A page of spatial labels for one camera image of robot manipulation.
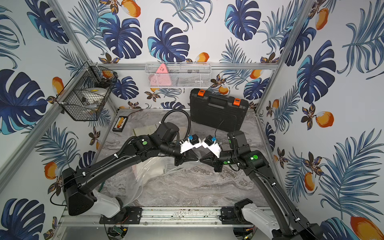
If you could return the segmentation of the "cream striped towel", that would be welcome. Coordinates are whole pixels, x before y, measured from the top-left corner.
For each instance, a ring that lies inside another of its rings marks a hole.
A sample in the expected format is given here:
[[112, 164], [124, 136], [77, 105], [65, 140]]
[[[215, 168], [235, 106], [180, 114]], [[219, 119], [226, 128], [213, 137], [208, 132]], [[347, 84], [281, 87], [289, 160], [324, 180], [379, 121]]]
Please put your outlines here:
[[133, 133], [137, 137], [141, 136], [141, 135], [151, 135], [157, 130], [157, 128], [158, 128], [157, 124], [139, 127], [139, 128], [134, 128]]

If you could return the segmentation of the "clear plastic vacuum bag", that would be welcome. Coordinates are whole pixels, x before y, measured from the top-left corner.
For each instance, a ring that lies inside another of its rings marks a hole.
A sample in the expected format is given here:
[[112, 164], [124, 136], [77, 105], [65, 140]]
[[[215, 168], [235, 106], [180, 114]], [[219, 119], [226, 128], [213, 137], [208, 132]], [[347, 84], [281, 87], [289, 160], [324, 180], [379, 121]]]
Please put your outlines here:
[[128, 167], [123, 171], [123, 182], [125, 193], [123, 195], [123, 204], [127, 206], [133, 203], [144, 190], [144, 186], [157, 177], [164, 177], [189, 167], [190, 164], [175, 166], [174, 160], [170, 157], [155, 157], [145, 162]]

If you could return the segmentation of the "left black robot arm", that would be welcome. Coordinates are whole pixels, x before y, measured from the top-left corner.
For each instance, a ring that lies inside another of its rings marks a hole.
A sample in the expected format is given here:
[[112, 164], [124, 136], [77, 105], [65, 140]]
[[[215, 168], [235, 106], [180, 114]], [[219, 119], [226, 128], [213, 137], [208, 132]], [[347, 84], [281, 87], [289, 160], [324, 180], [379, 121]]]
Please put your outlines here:
[[193, 151], [201, 146], [197, 135], [188, 135], [174, 143], [179, 128], [172, 123], [161, 123], [151, 135], [130, 137], [113, 155], [82, 169], [63, 171], [63, 191], [70, 216], [87, 212], [112, 218], [123, 210], [122, 201], [99, 193], [96, 187], [124, 169], [155, 157], [172, 157], [175, 164], [197, 161]]

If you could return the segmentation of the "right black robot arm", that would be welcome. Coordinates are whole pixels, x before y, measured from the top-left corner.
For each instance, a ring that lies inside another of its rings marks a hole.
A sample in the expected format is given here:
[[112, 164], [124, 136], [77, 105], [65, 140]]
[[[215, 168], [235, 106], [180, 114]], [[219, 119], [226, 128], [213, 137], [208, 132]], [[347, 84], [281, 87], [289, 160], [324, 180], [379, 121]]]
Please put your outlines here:
[[323, 230], [300, 213], [277, 181], [266, 157], [252, 150], [242, 131], [227, 134], [230, 149], [223, 151], [217, 138], [208, 136], [202, 146], [210, 150], [200, 161], [220, 172], [223, 166], [236, 165], [258, 187], [273, 216], [260, 210], [251, 200], [236, 203], [237, 222], [252, 223], [271, 240], [320, 240]]

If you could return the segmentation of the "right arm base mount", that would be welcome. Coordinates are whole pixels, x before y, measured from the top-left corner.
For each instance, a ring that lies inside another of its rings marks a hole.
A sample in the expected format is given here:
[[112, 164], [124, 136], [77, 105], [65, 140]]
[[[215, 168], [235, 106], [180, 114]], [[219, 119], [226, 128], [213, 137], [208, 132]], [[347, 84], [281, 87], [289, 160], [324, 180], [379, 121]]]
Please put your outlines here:
[[222, 207], [219, 215], [223, 225], [255, 225], [260, 219], [260, 211], [248, 198], [235, 203], [233, 207]]

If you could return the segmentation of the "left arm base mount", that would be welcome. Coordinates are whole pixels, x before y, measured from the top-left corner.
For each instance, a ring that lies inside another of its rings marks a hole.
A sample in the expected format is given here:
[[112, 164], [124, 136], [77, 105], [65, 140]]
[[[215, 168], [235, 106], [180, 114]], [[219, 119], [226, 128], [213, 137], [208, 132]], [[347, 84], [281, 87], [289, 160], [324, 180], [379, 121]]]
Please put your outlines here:
[[101, 216], [99, 223], [106, 225], [138, 225], [142, 218], [142, 212], [141, 207], [123, 207], [111, 218]]

